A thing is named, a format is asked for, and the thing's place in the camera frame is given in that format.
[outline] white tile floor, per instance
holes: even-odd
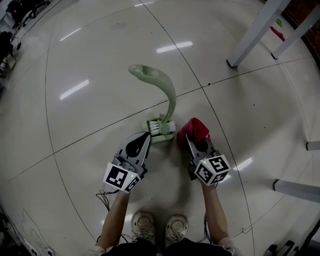
[[[274,60],[281,40],[268,31],[230,69],[226,58],[263,8],[259,0],[58,2],[18,33],[35,24],[0,101],[1,204],[34,247],[47,243],[59,255],[79,255],[99,236],[107,211],[95,194],[110,189],[102,183],[108,161],[148,113],[168,107],[157,88],[129,74],[136,63],[171,77],[177,127],[200,119],[238,166],[218,194],[245,255],[261,256],[287,240],[303,243],[320,205],[272,191],[276,178],[320,186],[320,153],[305,149],[320,140],[320,71],[301,40]],[[287,37],[293,29],[281,20],[277,29]],[[167,46],[172,50],[159,50]],[[185,214],[188,237],[203,239],[202,192],[183,156],[174,142],[151,148],[125,234],[132,214],[145,209],[159,230],[169,215]]]

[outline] white sneaker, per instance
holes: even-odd
[[[165,224],[164,248],[182,241],[188,233],[189,223],[183,215],[173,215]]]
[[[156,225],[155,217],[147,211],[138,211],[131,221],[133,239],[141,238],[156,244]]]

